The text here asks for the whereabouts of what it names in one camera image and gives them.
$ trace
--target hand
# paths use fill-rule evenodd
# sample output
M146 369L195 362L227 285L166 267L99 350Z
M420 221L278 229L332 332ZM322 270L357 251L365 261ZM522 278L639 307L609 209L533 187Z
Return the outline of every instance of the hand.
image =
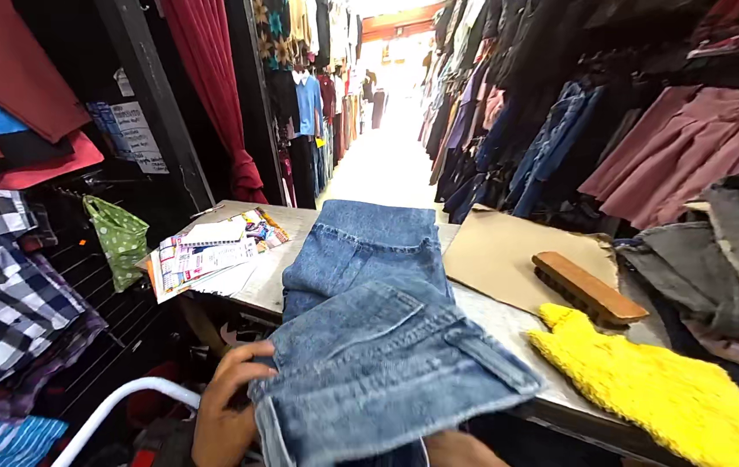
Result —
M277 374L269 366L248 361L253 356L272 355L274 345L260 341L240 346L222 357L199 403L191 448L197 467L234 467L242 461L257 433L254 407L249 405L236 411L227 408L228 401L249 381Z
M489 447L467 433L439 431L424 438L431 467L509 467Z

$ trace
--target white pipe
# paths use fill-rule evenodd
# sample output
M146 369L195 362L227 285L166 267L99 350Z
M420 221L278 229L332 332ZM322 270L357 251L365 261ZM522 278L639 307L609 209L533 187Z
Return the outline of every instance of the white pipe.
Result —
M66 445L64 451L58 456L58 459L52 463L52 467L69 467L70 464L75 460L75 456L78 455L81 448L87 444L87 441L93 435L93 432L98 429L101 422L107 418L110 411L118 404L123 398L133 394L134 392L153 389L157 390L167 396L170 396L180 402L188 404L188 406L194 409L199 408L199 395L192 390L187 390L174 382L168 381L164 378L157 377L145 377L138 378L137 380L130 381L124 384L122 387L113 391L112 394L102 402L97 409L93 412L84 425L78 430L78 433L72 437L72 440Z

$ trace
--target blue shirt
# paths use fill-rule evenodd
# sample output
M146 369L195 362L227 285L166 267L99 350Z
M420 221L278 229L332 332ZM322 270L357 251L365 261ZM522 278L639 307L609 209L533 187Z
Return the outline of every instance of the blue shirt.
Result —
M301 116L301 131L298 134L314 136L314 115L323 121L323 99L320 98L320 82L308 74L292 72L294 89L297 91L297 107Z

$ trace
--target curtain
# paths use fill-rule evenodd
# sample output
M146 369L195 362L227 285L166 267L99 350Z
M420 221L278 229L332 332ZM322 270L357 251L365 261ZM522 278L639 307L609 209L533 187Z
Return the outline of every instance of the curtain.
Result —
M230 155L232 196L267 203L246 152L223 0L163 0L163 10L182 64Z

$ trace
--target floor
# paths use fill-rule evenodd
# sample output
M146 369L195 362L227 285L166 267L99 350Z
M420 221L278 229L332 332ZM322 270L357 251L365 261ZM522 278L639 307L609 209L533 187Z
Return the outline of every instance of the floor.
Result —
M381 127L364 129L349 146L317 198L317 208L327 199L430 208L436 209L437 222L446 223L447 214L433 202L436 186L429 185L432 161L418 141L421 122L418 99L390 97Z

